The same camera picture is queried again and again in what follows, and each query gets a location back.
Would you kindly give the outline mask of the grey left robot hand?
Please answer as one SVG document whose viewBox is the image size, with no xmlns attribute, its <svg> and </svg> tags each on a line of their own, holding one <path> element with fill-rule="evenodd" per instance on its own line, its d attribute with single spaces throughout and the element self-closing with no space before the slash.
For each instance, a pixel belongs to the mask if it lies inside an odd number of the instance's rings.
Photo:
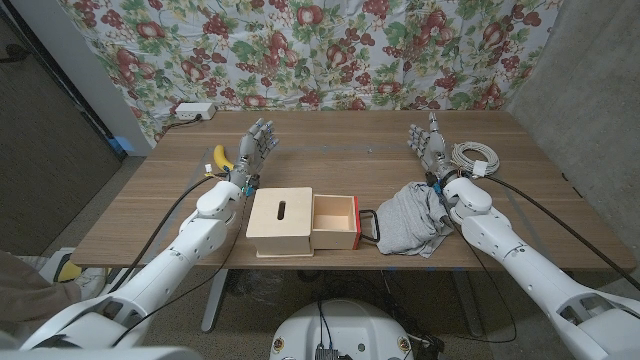
<svg viewBox="0 0 640 360">
<path fill-rule="evenodd" d="M 244 187 L 251 178 L 257 177 L 265 159 L 277 146 L 279 139 L 274 135 L 272 121 L 259 118 L 241 137 L 238 156 L 230 171 L 228 181 Z"/>
</svg>

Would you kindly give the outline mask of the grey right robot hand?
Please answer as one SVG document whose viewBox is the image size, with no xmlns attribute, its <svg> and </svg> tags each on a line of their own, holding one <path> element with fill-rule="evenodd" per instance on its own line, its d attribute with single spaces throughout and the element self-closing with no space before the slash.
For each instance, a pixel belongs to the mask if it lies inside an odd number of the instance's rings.
<svg viewBox="0 0 640 360">
<path fill-rule="evenodd" d="M 424 170 L 435 175 L 438 180 L 447 182 L 457 176 L 458 168 L 452 163 L 451 151 L 439 131 L 434 112 L 429 113 L 426 128 L 410 125 L 407 144 L 416 153 Z"/>
</svg>

